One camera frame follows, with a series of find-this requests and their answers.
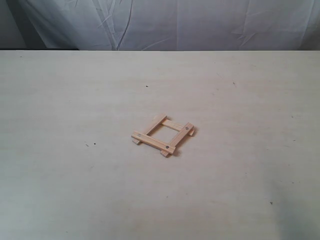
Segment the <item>white backdrop cloth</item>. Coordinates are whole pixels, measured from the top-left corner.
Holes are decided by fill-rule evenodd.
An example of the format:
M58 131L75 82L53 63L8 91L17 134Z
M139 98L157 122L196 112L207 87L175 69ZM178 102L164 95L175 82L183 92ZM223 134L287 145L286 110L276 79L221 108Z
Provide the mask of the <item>white backdrop cloth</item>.
M3 0L2 49L320 48L317 0Z

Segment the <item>plain wooden stick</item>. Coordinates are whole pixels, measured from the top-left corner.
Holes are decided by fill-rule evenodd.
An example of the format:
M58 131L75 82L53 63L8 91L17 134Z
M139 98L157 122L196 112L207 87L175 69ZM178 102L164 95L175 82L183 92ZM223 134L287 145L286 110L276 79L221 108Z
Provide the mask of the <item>plain wooden stick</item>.
M177 132L181 131L184 129L184 125L183 124L179 124L179 123L175 123L171 120L169 120L168 118L164 119L162 122L161 122L161 125L162 126L165 126L167 128L170 128L172 130L175 130ZM194 134L196 132L196 129L195 127L193 127L189 132L188 132L188 136L190 137L193 137Z
M151 132L153 132L160 124L161 122L166 119L167 115L164 113L161 113L157 115L151 122L151 124L142 132L142 134L149 135ZM138 141L136 139L132 140L135 144L139 145L142 143L141 141Z

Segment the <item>wooden stick with holes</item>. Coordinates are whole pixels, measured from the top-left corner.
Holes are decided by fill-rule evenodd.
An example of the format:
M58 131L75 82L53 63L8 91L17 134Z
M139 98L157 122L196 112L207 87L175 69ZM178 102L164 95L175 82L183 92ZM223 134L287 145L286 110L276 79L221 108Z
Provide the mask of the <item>wooden stick with holes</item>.
M143 134L143 133L140 133L140 132L137 132L137 131L134 131L131 135L132 138L134 138L135 140L138 140L142 143L145 143L149 146L152 146L156 149L159 149L161 151L165 151L169 154L173 154L176 147L175 146L171 146L169 145L168 143L165 143L163 141L160 141L160 140L157 140L151 136L148 136L146 134Z
M181 131L177 131L177 134L174 138L169 142L170 146L176 147L189 133L189 131L194 127L193 124L187 123L184 125L184 129Z

